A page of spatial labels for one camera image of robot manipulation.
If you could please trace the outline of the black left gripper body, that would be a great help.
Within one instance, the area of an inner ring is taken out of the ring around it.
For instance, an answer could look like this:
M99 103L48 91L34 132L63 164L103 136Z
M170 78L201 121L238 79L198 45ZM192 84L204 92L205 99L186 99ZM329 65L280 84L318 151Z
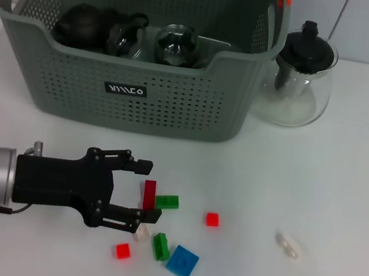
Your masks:
M12 201L70 207L88 227L99 227L113 193L111 168L101 149L76 160L19 155Z

